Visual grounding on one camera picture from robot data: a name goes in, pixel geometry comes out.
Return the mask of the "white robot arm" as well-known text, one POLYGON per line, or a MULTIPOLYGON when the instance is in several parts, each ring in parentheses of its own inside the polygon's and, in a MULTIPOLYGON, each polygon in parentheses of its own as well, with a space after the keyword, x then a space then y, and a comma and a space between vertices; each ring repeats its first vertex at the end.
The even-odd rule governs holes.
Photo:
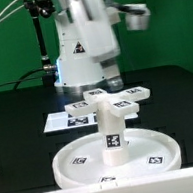
POLYGON ((127 29, 146 30, 150 16, 147 6, 114 0, 45 1, 42 11, 54 17, 59 36, 55 87, 69 93, 102 84, 114 92, 122 89, 117 63, 120 47, 113 26, 124 13, 127 29))

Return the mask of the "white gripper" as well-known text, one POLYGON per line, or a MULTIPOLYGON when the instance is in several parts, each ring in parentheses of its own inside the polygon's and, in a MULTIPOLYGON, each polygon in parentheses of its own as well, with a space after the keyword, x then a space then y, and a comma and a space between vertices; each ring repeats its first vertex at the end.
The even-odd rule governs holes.
POLYGON ((102 61, 101 67, 109 89, 112 92, 121 90, 124 82, 113 58, 119 55, 119 44, 103 0, 68 0, 68 3, 85 51, 93 61, 102 61))

